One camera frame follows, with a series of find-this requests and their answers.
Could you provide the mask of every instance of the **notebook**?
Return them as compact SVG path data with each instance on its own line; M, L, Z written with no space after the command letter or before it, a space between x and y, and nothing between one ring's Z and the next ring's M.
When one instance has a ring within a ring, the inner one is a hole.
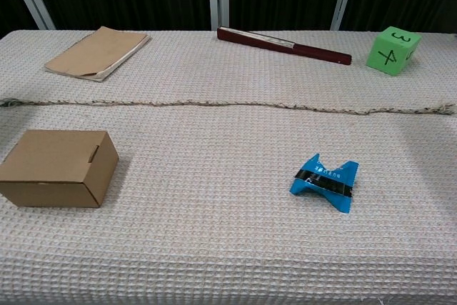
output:
M102 26L44 65L51 73L103 81L151 37Z

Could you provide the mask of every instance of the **green cube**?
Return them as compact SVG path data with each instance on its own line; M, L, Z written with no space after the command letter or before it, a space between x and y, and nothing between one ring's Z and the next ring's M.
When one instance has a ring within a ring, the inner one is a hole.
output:
M395 76L411 60L421 39L418 34L390 26L375 38L366 65Z

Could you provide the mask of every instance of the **table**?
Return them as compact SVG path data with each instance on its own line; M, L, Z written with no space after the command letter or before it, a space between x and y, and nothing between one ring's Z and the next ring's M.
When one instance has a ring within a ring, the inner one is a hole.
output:
M103 83L44 71L89 31L0 41L0 99L267 101L337 109L457 101L457 40L423 34L397 77L364 65L376 33L266 34L350 66L152 31ZM457 304L457 119L262 106L0 109L0 159L26 129L107 130L120 161L100 209L0 197L0 301ZM289 193L315 153L360 164L350 214Z

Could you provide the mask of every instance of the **brown cardboard box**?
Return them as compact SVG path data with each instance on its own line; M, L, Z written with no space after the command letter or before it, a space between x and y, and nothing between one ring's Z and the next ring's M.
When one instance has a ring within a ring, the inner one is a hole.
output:
M119 160L106 131L28 130L0 165L17 206L100 207Z

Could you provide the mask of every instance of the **rope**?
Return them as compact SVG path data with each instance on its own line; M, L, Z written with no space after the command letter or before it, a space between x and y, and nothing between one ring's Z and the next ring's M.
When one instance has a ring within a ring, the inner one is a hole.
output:
M82 106L266 106L277 109L304 110L314 112L324 112L327 114L354 114L366 116L377 113L390 114L455 114L455 104L443 104L436 107L424 107L422 109L397 109L394 107L380 107L369 110L353 109L327 109L317 108L307 105L288 105L283 103L268 103L262 101L197 101L197 100L177 100L177 101L119 101L119 100L22 100L16 98L0 99L0 107L12 108L16 106L50 106L50 105L82 105Z

